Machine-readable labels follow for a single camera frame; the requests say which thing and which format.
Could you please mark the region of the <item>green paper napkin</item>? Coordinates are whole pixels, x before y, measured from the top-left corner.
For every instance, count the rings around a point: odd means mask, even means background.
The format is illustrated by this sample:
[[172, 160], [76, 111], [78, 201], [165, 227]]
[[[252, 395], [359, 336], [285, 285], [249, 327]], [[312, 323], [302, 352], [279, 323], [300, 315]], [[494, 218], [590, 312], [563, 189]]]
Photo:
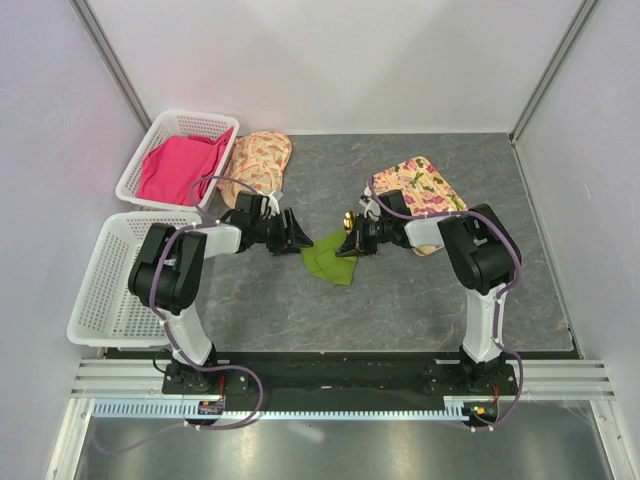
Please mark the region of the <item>green paper napkin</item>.
[[357, 265], [356, 257], [338, 257], [337, 251], [346, 239], [346, 232], [339, 230], [303, 248], [301, 257], [307, 271], [313, 276], [336, 285], [349, 286]]

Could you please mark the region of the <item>iridescent gold spoon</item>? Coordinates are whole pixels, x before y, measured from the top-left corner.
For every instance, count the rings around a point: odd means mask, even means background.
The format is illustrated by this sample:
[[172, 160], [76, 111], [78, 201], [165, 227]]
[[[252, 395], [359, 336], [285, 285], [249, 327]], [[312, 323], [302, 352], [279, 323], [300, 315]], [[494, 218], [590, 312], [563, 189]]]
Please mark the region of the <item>iridescent gold spoon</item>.
[[353, 211], [347, 211], [343, 218], [343, 226], [347, 232], [354, 229], [356, 225], [357, 215]]

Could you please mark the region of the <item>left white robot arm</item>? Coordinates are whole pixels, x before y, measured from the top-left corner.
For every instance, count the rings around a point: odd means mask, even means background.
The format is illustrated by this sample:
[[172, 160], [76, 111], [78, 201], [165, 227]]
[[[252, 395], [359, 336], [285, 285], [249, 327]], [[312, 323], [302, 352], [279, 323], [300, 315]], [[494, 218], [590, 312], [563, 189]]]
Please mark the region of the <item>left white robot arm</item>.
[[242, 253], [255, 244], [275, 255], [298, 254], [314, 246], [293, 210], [279, 206], [279, 193], [243, 191], [235, 206], [209, 224], [176, 228], [152, 224], [128, 278], [129, 292], [158, 317], [173, 358], [186, 365], [185, 382], [208, 393], [219, 382], [214, 345], [195, 307], [204, 263]]

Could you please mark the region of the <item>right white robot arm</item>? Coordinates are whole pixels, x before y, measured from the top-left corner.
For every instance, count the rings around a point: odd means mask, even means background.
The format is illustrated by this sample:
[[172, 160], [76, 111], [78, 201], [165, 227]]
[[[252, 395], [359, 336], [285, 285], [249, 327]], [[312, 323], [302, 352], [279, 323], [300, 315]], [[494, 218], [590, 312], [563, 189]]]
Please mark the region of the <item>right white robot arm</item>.
[[343, 218], [346, 238], [338, 257], [374, 255], [383, 243], [404, 249], [439, 246], [466, 291], [458, 359], [429, 363], [426, 378], [467, 394], [515, 394], [516, 372], [502, 341], [503, 304], [521, 278], [521, 254], [491, 207], [418, 215], [410, 212], [399, 190], [380, 195], [367, 190], [360, 203], [362, 213], [349, 211]]

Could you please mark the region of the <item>floral fabric pouch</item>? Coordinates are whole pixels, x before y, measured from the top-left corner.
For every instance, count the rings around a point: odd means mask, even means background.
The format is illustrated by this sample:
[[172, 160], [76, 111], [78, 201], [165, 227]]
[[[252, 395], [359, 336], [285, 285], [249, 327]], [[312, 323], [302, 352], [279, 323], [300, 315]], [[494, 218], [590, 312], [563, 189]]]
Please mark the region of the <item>floral fabric pouch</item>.
[[249, 187], [261, 193], [281, 190], [292, 151], [289, 137], [276, 131], [258, 131], [237, 138], [223, 176], [239, 180], [246, 187], [218, 180], [216, 186], [224, 203], [233, 208], [238, 194]]

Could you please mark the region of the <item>floral rectangular tray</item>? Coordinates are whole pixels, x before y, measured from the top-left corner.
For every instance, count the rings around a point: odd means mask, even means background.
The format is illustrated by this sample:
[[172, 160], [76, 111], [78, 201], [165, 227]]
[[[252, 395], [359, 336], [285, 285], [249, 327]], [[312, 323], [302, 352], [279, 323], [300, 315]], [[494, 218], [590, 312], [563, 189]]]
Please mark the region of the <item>floral rectangular tray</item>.
[[391, 209], [406, 216], [425, 216], [444, 211], [464, 211], [466, 203], [423, 156], [412, 157], [373, 175], [373, 188], [380, 199], [399, 190], [405, 207]]

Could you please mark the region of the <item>pink cloth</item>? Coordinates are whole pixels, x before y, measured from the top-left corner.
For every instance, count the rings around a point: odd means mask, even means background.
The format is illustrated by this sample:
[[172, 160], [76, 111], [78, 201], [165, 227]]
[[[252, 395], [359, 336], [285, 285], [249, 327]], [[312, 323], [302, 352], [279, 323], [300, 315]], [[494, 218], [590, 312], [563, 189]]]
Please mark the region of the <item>pink cloth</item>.
[[210, 181], [198, 184], [193, 194], [191, 187], [215, 173], [232, 133], [229, 128], [214, 140], [200, 135], [169, 137], [144, 158], [136, 196], [183, 206], [192, 206], [192, 200], [201, 201]]

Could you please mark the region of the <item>white basket with pink cloth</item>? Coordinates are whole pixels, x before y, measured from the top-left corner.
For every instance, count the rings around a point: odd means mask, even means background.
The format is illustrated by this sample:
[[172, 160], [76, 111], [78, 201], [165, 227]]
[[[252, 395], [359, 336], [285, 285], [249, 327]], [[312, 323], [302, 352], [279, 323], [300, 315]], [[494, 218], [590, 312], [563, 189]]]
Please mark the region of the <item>white basket with pink cloth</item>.
[[239, 132], [237, 119], [167, 110], [152, 123], [115, 192], [125, 202], [160, 210], [193, 211], [211, 203]]

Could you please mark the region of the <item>empty white plastic basket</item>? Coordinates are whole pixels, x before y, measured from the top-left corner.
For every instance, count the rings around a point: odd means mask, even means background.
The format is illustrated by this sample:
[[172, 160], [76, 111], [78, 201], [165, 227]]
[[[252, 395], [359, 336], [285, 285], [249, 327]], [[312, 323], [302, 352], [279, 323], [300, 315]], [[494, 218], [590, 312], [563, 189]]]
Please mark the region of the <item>empty white plastic basket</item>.
[[149, 228], [198, 223], [184, 211], [133, 211], [103, 224], [67, 326], [67, 338], [92, 348], [146, 349], [167, 343], [157, 316], [128, 290], [128, 278]]

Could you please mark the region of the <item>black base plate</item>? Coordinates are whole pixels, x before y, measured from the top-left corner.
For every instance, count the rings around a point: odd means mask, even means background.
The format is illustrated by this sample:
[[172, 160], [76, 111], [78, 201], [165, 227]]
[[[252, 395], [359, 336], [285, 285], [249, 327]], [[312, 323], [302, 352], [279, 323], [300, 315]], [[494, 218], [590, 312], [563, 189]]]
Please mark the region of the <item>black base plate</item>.
[[227, 412], [400, 413], [436, 411], [453, 397], [486, 402], [518, 391], [512, 365], [475, 373], [457, 355], [424, 353], [219, 353], [217, 372], [176, 360], [164, 369], [162, 392], [221, 396]]

